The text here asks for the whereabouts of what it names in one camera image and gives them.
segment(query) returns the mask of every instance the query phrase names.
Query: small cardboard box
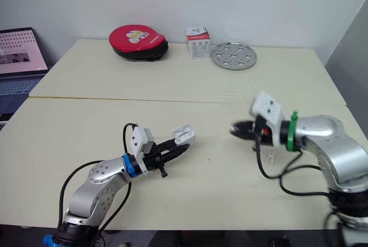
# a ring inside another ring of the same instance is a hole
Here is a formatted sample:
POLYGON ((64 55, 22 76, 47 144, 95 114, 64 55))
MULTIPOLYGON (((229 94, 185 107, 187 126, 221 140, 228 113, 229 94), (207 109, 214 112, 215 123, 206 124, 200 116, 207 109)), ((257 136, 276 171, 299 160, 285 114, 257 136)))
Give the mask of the small cardboard box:
POLYGON ((211 44, 209 33, 204 26, 186 28, 185 36, 191 58, 205 58, 210 56, 211 44))

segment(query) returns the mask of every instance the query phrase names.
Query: black cable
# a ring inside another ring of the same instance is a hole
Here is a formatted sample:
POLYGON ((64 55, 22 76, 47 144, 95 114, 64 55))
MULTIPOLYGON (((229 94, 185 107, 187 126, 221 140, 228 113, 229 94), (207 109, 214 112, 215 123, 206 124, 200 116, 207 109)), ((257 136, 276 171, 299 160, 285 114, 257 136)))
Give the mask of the black cable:
POLYGON ((281 189, 288 193, 288 194, 291 194, 291 195, 294 195, 294 196, 326 196, 326 197, 329 197, 329 193, 326 193, 326 192, 293 192, 293 191, 290 191, 288 190, 287 188, 285 188, 282 184, 282 178, 284 177, 284 175, 294 171, 294 170, 297 170, 297 169, 302 169, 302 168, 309 168, 309 169, 317 169, 317 170, 321 170, 321 168, 319 166, 316 166, 316 165, 300 165, 300 166, 296 166, 295 168, 291 168, 287 171, 285 171, 283 173, 283 175, 279 178, 279 184, 280 184, 280 187, 281 189))
POLYGON ((261 160, 261 157, 260 157, 260 137, 256 135, 255 137, 255 150, 256 150, 256 156, 257 156, 257 164, 258 164, 258 167, 259 167, 259 170, 261 172, 261 174, 267 178, 267 179, 278 179, 280 177, 282 177, 282 175, 284 175, 284 172, 293 164, 295 163, 297 160, 299 160, 301 158, 301 156, 303 155, 303 152, 300 151, 299 154, 293 158, 287 165, 286 167, 283 169, 283 171, 280 173, 280 174, 277 174, 275 176, 270 176, 268 175, 264 168, 263 168, 263 165, 262 165, 262 160, 261 160))
POLYGON ((119 213, 121 208, 125 205, 125 203, 127 202, 129 198, 129 195, 131 194, 131 189, 132 189, 132 182, 128 184, 128 191, 126 192, 124 200, 121 202, 120 206, 115 210, 115 212, 110 216, 110 218, 102 225, 102 227, 99 229, 98 233, 96 234, 95 238, 98 238, 101 235, 101 233, 104 231, 107 225, 114 219, 114 217, 119 213))
POLYGON ((65 180, 63 186, 62 186, 62 190, 60 191, 60 198, 59 198, 59 221, 57 223, 57 228, 59 229, 62 226, 63 223, 63 206, 64 206, 64 193, 65 193, 65 189, 69 183, 69 181, 72 179, 72 177, 78 172, 80 171, 82 168, 85 168, 86 166, 89 165, 94 165, 94 164, 98 164, 99 162, 102 161, 93 161, 93 162, 88 162, 84 165, 81 165, 80 167, 76 168, 69 176, 68 178, 65 180))
POLYGON ((331 216, 336 215, 336 210, 331 211, 328 215, 326 215, 326 217, 324 218, 323 221, 323 233, 324 233, 324 241, 326 246, 330 247, 332 246, 330 238, 329 238, 329 229, 328 229, 328 221, 331 218, 331 216))
POLYGON ((262 130, 264 128, 264 125, 266 125, 266 122, 260 118, 260 119, 256 119, 255 122, 255 128, 254 128, 254 140, 255 140, 255 151, 256 151, 256 157, 257 157, 257 164, 258 164, 258 168, 261 172, 261 174, 267 178, 267 179, 279 179, 279 184, 281 189, 291 195, 294 196, 326 196, 329 197, 329 194, 326 192, 293 192, 288 190, 287 188, 285 188, 282 184, 282 178, 284 175, 297 170, 297 169, 302 169, 302 168, 311 168, 311 169, 317 169, 317 170, 321 170, 321 168, 319 166, 315 166, 315 165, 300 165, 300 166, 296 166, 295 168, 291 168, 289 169, 289 167, 295 163, 298 159, 301 158, 301 156, 303 155, 303 152, 301 150, 299 150, 299 154, 293 158, 283 169, 283 171, 280 174, 274 175, 274 176, 270 176, 268 175, 262 165, 262 160, 260 157, 260 139, 262 136, 262 130))
MULTIPOLYGON (((129 126, 131 126, 132 129, 134 130, 134 128, 137 127, 138 125, 135 124, 135 123, 126 123, 126 125, 124 125, 124 128, 122 130, 122 143, 123 143, 123 146, 124 146, 124 153, 125 154, 128 153, 126 134, 127 134, 127 128, 129 126)), ((94 237, 95 239, 97 239, 99 236, 101 236, 101 233, 104 231, 104 229, 107 227, 107 225, 114 219, 114 217, 119 213, 119 211, 121 210, 121 208, 125 205, 125 203, 127 202, 128 198, 129 198, 129 195, 131 194, 131 189, 132 189, 132 182, 130 182, 128 184, 128 191, 126 192, 126 195, 124 197, 124 200, 121 202, 121 204, 119 205, 119 207, 115 210, 115 212, 110 216, 110 218, 98 230, 96 236, 94 237)))
POLYGON ((124 154, 127 154, 128 153, 128 149, 127 149, 127 142, 126 142, 126 137, 125 137, 125 134, 127 133, 127 128, 129 126, 132 126, 132 129, 134 130, 134 128, 136 126, 138 126, 137 124, 134 124, 134 123, 126 123, 126 125, 124 126, 123 130, 122 130, 122 144, 124 145, 124 154))
POLYGON ((102 239, 102 242, 103 242, 103 247, 106 247, 106 242, 105 242, 105 239, 102 235, 99 235, 100 239, 102 239))

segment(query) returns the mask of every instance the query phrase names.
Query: red pouch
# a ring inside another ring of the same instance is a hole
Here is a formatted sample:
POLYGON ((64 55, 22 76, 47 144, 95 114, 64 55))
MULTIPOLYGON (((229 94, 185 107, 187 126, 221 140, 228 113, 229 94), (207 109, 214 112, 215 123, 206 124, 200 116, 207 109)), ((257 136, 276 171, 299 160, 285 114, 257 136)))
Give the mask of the red pouch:
POLYGON ((124 25, 109 37, 114 51, 131 60, 158 60, 168 49, 165 37, 145 25, 124 25))

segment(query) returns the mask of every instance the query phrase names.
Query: cartoon sticker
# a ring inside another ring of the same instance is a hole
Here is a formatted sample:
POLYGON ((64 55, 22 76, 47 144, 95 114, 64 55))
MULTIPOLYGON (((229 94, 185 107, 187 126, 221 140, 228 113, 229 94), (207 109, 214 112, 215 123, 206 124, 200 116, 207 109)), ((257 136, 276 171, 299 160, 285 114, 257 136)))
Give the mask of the cartoon sticker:
POLYGON ((126 34, 132 44, 139 43, 140 39, 147 38, 150 34, 139 30, 133 30, 126 34))

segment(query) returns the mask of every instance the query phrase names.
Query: table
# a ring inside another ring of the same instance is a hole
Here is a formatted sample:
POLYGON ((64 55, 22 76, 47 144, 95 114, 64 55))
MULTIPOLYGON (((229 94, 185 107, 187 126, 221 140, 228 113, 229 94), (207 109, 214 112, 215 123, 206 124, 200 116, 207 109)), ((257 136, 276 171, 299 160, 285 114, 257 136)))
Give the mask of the table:
MULTIPOLYGON (((157 142, 190 123, 197 140, 187 152, 158 172, 133 181, 131 196, 110 229, 321 229, 329 202, 324 197, 283 193, 277 181, 264 179, 251 151, 252 142, 228 133, 230 124, 249 118, 251 98, 225 96, 221 102, 79 100, 29 98, 0 131, 0 223, 55 227, 59 191, 77 166, 122 154, 122 127, 134 121, 151 129, 157 142)), ((281 100, 285 113, 293 109, 281 100)), ((344 105, 296 102, 300 116, 330 114, 339 118, 354 139, 368 147, 344 105)), ((279 171, 293 154, 275 153, 268 172, 279 171)), ((316 164, 311 154, 301 163, 316 164)), ((71 181, 66 202, 84 182, 87 170, 71 181)), ((306 170, 285 179, 298 191, 323 191, 322 174, 306 170)), ((116 196, 113 208, 126 189, 116 196)))
POLYGON ((190 59, 186 44, 169 44, 157 62, 130 62, 107 40, 78 40, 31 97, 221 102, 267 90, 279 100, 346 105, 311 48, 254 48, 258 61, 229 71, 209 58, 190 59))

